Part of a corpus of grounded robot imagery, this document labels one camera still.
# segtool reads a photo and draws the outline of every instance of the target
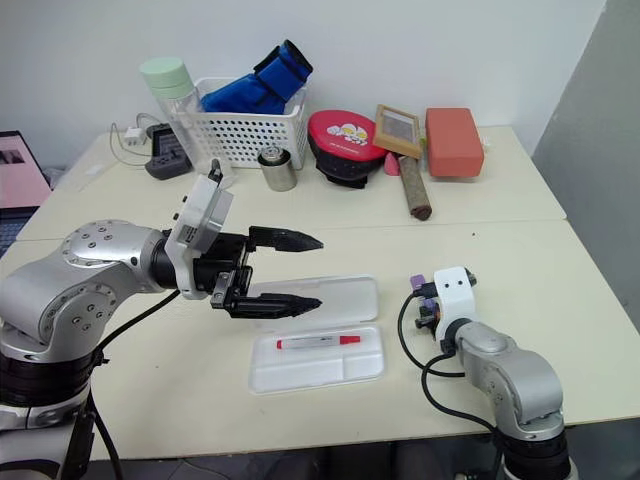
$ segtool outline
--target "white cable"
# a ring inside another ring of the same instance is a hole
[[[123,144],[122,144],[122,139],[120,138],[120,132],[118,131],[118,125],[116,125],[116,122],[113,122],[111,124],[111,129],[109,130],[109,148],[111,149],[111,154],[113,155],[113,157],[118,160],[120,163],[123,163],[125,165],[128,165],[130,167],[143,167],[144,163],[131,163],[131,162],[127,162],[126,160],[120,158],[120,156],[118,156],[118,154],[116,153],[116,151],[113,148],[113,132],[115,131],[116,133],[116,138],[118,139],[118,144],[120,145],[120,149],[124,152],[130,153],[132,155],[138,155],[140,157],[151,157],[151,155],[147,154],[147,153],[140,153],[140,152],[134,152],[133,150],[129,150],[128,148],[126,148]]]
[[[136,127],[141,128],[140,120],[142,120],[143,118],[146,118],[147,120],[155,123],[164,123],[160,119],[158,119],[158,117],[154,117],[150,113],[140,112],[138,115],[136,115]]]

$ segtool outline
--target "water bottle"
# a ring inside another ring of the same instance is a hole
[[[153,58],[140,65],[140,73],[194,168],[198,173],[208,175],[211,157],[190,132],[194,124],[189,114],[203,112],[200,95],[184,62],[177,57]],[[233,182],[235,174],[226,158],[220,158],[219,161],[224,178],[221,186],[226,187]]]

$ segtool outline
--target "white table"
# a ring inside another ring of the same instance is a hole
[[[480,133],[491,147],[479,177],[451,181],[423,172],[433,206],[428,222],[409,215],[399,178],[380,170],[364,190],[340,187],[316,170],[309,154],[298,186],[289,192],[269,190],[259,170],[236,169],[238,179],[230,188],[235,199],[225,229],[242,233],[251,224],[304,230],[564,219],[564,211],[513,130],[490,127],[481,128]],[[80,225],[104,218],[171,227],[171,217],[189,193],[194,174],[155,180],[142,168],[116,163],[108,139],[105,134],[96,140],[67,185],[53,192],[20,232],[19,240],[64,238]],[[96,166],[103,168],[100,175],[86,174]]]
[[[178,299],[114,342],[111,363],[94,373],[96,402],[125,458],[178,457],[299,448],[478,432],[434,410],[420,372],[395,333],[409,275],[465,265],[481,318],[535,350],[563,384],[568,424],[640,416],[640,336],[565,221],[430,225],[428,228],[309,228],[324,250],[259,251],[254,281],[371,273],[380,288],[386,372],[376,381],[277,395],[249,392],[250,349],[257,332],[208,301]],[[2,275],[56,248],[57,241],[16,243]],[[112,330],[162,295],[127,300]],[[433,340],[413,329],[411,348],[426,360]],[[451,369],[457,363],[451,361]],[[491,419],[485,396],[464,379],[430,380],[453,408]],[[97,441],[93,458],[106,458]]]

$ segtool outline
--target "blue glove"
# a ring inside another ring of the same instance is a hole
[[[282,115],[285,104],[305,84],[313,67],[293,42],[285,40],[253,70],[202,97],[203,110]]]

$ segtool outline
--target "wooden frame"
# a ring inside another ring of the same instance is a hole
[[[394,125],[385,124],[385,117],[395,120]],[[410,132],[406,130],[409,125],[411,126]],[[376,112],[376,133],[373,137],[373,144],[408,157],[422,158],[418,117],[379,104]]]

